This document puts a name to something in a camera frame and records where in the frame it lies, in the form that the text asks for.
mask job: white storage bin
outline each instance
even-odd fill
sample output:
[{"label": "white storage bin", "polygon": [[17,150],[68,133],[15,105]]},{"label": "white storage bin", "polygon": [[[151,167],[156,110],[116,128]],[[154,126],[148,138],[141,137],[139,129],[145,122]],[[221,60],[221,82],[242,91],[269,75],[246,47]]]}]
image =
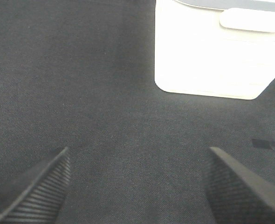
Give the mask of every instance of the white storage bin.
[{"label": "white storage bin", "polygon": [[207,0],[208,8],[205,0],[181,1],[156,3],[157,86],[206,96],[259,96],[275,78],[275,3],[247,0],[244,9],[234,0]]}]

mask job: dark gray carpet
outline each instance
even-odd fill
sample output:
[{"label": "dark gray carpet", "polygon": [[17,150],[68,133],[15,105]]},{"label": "dark gray carpet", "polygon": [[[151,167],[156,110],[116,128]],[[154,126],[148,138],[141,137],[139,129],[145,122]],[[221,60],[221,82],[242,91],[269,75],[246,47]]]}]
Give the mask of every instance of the dark gray carpet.
[{"label": "dark gray carpet", "polygon": [[275,184],[275,81],[252,101],[154,83],[153,0],[0,0],[0,186],[58,146],[60,224],[213,224],[201,166],[221,147]]}]

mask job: white plastic container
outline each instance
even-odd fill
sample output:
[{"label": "white plastic container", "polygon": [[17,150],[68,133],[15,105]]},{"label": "white plastic container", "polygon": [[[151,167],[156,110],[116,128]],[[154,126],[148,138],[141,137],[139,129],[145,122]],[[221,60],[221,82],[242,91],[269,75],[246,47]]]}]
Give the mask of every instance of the white plastic container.
[{"label": "white plastic container", "polygon": [[254,99],[275,78],[275,12],[157,0],[155,82],[167,92]]}]

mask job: plastic bin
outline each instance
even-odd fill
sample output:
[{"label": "plastic bin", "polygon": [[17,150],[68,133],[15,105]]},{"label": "plastic bin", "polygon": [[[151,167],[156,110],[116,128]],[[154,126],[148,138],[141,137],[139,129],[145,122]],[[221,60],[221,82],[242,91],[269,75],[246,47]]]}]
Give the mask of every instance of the plastic bin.
[{"label": "plastic bin", "polygon": [[275,12],[157,0],[155,23],[164,91],[254,99],[275,78]]}]

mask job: container lid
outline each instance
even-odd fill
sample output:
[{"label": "container lid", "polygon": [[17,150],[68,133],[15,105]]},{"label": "container lid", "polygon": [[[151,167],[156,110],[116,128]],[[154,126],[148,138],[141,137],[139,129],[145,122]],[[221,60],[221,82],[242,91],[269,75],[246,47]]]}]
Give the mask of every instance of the container lid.
[{"label": "container lid", "polygon": [[247,8],[275,12],[275,0],[176,0],[180,3],[204,8],[225,10]]}]

